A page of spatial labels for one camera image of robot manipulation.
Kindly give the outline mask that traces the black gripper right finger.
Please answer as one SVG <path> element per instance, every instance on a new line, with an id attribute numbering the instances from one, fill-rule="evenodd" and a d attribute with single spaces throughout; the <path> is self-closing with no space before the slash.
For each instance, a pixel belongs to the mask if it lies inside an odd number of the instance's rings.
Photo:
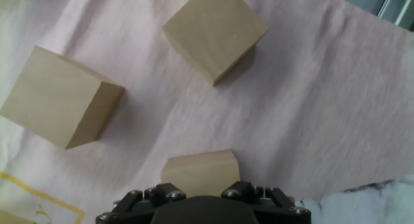
<path id="1" fill-rule="evenodd" d="M 311 224 L 311 212 L 296 206 L 292 197 L 276 187 L 237 181 L 221 197 L 247 204 L 260 224 Z"/>

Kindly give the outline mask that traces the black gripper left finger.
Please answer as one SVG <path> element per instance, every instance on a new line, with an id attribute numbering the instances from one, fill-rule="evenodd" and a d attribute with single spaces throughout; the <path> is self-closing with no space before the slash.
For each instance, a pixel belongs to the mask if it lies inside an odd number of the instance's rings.
<path id="1" fill-rule="evenodd" d="M 151 223 L 158 208 L 183 199 L 186 199 L 186 194 L 171 183 L 144 191 L 132 190 L 114 203 L 112 211 L 98 215 L 96 224 Z"/>

